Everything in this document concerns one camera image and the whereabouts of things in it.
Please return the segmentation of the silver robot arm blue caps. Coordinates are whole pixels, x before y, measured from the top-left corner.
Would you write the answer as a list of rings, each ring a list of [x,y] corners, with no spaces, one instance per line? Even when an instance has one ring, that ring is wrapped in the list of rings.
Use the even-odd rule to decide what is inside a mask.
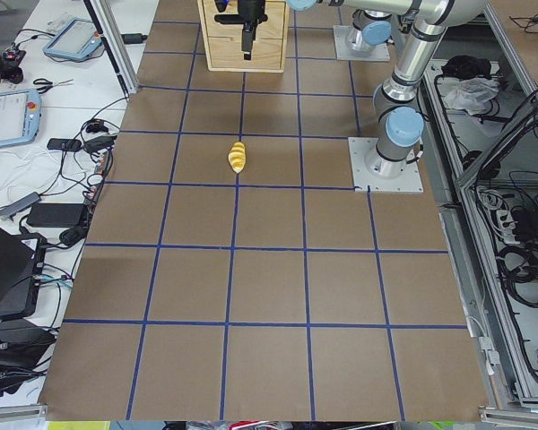
[[[450,27],[469,22],[482,12],[484,1],[326,1],[330,7],[353,8],[353,27],[371,47],[390,36],[393,15],[411,24],[404,49],[391,76],[374,95],[381,134],[365,156],[367,170],[386,179],[399,177],[407,157],[421,138],[422,115],[412,107],[425,69]]]

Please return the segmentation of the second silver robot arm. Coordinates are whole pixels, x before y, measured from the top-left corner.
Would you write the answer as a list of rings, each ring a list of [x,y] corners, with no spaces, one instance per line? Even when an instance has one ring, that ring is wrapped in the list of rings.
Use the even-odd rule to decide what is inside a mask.
[[[368,55],[377,46],[386,43],[392,32],[392,15],[379,11],[357,9],[352,14],[352,28],[347,37],[349,48]]]

